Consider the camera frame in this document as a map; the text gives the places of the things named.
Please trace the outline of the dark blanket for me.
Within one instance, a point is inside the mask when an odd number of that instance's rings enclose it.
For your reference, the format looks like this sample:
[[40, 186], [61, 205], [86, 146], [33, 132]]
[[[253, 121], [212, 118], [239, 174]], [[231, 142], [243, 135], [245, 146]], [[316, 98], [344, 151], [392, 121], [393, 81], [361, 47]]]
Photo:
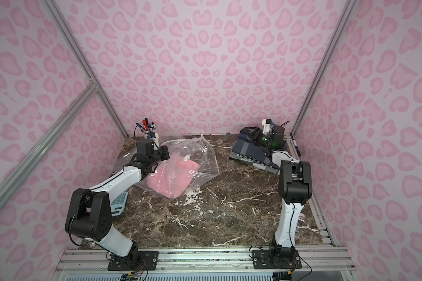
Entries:
[[253, 127], [244, 127], [241, 129], [235, 145], [232, 147], [232, 153], [238, 156], [254, 160], [265, 165], [279, 168], [273, 162], [273, 153], [275, 151], [286, 151], [286, 141], [284, 140], [285, 128], [274, 125], [271, 134], [266, 136], [266, 145], [257, 146], [250, 139], [249, 133]]

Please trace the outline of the grey white checked blanket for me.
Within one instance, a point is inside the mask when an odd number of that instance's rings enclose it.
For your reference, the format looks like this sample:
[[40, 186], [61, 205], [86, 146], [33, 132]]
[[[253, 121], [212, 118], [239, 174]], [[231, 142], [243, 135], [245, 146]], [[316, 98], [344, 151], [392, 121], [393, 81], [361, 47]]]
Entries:
[[245, 165], [254, 166], [258, 169], [264, 170], [266, 172], [269, 172], [275, 175], [279, 175], [280, 173], [280, 170], [278, 168], [274, 168], [273, 166], [265, 165], [263, 163], [259, 163], [254, 160], [238, 156], [237, 154], [234, 154], [234, 153], [231, 153], [229, 155], [229, 159], [239, 161]]

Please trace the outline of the clear plastic vacuum bag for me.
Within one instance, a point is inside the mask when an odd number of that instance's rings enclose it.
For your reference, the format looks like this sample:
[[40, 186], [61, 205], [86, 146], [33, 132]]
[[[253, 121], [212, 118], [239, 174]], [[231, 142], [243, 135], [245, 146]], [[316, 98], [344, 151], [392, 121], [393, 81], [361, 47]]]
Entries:
[[110, 200], [137, 185], [168, 199], [195, 189], [219, 175], [211, 144], [203, 137], [173, 139], [159, 144], [155, 138], [136, 142], [131, 158], [109, 184]]

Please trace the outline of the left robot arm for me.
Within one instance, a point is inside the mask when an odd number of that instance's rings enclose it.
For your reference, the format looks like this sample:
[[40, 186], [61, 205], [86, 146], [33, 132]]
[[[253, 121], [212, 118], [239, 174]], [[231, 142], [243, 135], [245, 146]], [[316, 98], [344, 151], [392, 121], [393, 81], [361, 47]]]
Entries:
[[111, 257], [139, 262], [137, 244], [113, 226], [111, 204], [129, 187], [153, 173], [161, 161], [170, 158], [168, 147], [153, 139], [137, 142], [137, 151], [123, 168], [109, 179], [88, 189], [77, 189], [70, 199], [65, 231], [92, 241]]

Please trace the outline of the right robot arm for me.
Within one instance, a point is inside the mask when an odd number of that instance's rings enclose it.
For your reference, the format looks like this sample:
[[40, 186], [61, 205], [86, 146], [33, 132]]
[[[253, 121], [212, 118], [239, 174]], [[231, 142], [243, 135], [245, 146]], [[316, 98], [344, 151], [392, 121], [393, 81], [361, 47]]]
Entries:
[[262, 126], [250, 136], [255, 146], [264, 150], [270, 163], [279, 168], [277, 190], [281, 198], [281, 214], [270, 244], [269, 259], [274, 267], [280, 268], [287, 263], [300, 262], [295, 249], [295, 234], [302, 209], [313, 194], [311, 166], [287, 152], [283, 126], [274, 124], [270, 119], [265, 119]]

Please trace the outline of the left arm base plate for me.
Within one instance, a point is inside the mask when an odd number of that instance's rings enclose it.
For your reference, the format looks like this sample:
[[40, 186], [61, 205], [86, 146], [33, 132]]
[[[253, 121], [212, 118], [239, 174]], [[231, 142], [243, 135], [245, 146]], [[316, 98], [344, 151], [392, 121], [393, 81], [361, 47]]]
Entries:
[[142, 269], [156, 270], [158, 251], [132, 251], [125, 257], [110, 254], [108, 271], [139, 271]]

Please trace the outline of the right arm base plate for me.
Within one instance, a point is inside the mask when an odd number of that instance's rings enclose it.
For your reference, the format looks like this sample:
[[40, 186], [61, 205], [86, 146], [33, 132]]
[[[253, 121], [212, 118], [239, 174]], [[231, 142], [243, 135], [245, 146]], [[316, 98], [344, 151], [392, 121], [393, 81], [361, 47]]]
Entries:
[[250, 249], [249, 257], [252, 258], [254, 269], [285, 269], [294, 271], [302, 268], [301, 258], [294, 248], [281, 248], [274, 254], [269, 249]]

